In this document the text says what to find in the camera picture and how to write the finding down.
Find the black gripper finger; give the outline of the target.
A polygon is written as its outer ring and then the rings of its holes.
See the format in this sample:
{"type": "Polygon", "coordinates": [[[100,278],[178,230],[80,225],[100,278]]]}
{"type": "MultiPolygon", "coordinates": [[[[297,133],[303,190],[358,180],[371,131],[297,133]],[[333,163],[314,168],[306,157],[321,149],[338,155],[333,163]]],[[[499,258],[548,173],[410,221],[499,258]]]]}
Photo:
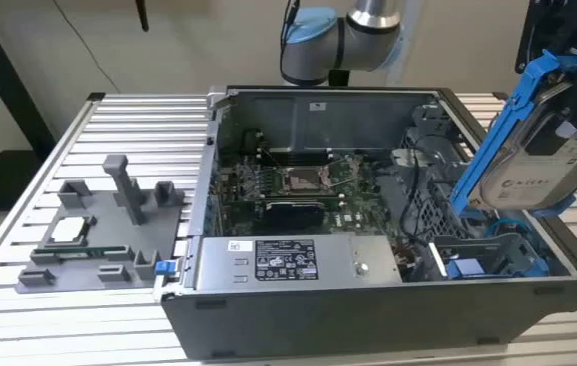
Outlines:
{"type": "Polygon", "coordinates": [[[529,155],[553,155],[562,147],[568,138],[557,135],[556,130],[565,121],[565,116],[558,113],[548,113],[541,120],[541,128],[534,133],[525,151],[529,155]]]}

